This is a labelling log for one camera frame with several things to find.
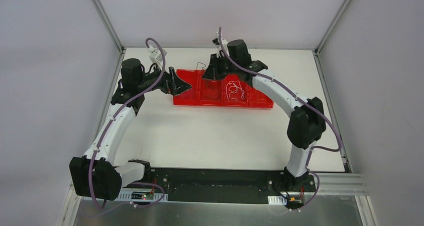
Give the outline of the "red bin far right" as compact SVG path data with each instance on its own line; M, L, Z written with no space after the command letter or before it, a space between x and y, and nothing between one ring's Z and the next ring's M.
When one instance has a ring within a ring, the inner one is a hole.
M274 101L259 90L248 87L247 107L255 109L271 109L274 107Z

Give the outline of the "aluminium frame rail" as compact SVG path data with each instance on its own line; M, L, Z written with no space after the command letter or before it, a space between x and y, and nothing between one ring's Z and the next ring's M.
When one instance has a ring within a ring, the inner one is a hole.
M173 199L187 197L191 193L205 193L217 198L235 195L280 192L364 194L368 193L363 178L351 173L311 172L299 179L292 179L284 171L221 170L188 168L147 168L141 176L124 181L116 167L102 166L92 173L94 194L97 198L116 200L123 187L136 188L136 182L156 183Z

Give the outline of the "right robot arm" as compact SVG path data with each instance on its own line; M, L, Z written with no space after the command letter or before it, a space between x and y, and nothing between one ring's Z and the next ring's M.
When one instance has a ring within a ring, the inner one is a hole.
M244 40L227 42L214 38L212 42L217 52L211 55L203 79L218 81L227 75L236 75L272 99L289 117L287 137L292 147L282 182L287 189L298 190L308 177L307 160L312 146L326 130L323 102L318 97L304 97L277 82L266 64L252 60Z

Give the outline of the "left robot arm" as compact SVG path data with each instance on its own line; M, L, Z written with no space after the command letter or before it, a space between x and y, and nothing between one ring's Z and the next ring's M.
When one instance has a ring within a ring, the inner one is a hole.
M75 192L79 196L115 200L120 190L135 182L140 188L152 183L150 164L138 159L122 166L114 160L126 130L138 115L145 94L160 90L176 96L191 89L191 84L181 79L173 67L168 71L154 61L148 72L139 59L130 58L121 64L121 79L113 94L107 117L100 133L81 157L69 163Z

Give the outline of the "red bin far left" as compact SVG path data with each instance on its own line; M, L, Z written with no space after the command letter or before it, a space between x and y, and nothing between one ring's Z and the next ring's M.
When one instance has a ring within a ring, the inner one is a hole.
M200 70L177 69L176 74L189 83L191 88L173 97L174 105L197 106L200 96Z

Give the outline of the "red bin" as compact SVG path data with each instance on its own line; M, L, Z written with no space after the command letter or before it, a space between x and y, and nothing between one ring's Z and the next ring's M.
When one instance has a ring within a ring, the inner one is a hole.
M225 107L247 107L248 85L237 75L227 75L223 82L223 105Z
M200 70L177 69L176 74L189 83L191 88L173 97L174 105L197 106L200 96Z
M259 90L248 87L247 107L255 109L271 109L274 107L274 101Z
M223 93L222 93L222 80L205 80L199 77L199 105L200 106L222 106Z

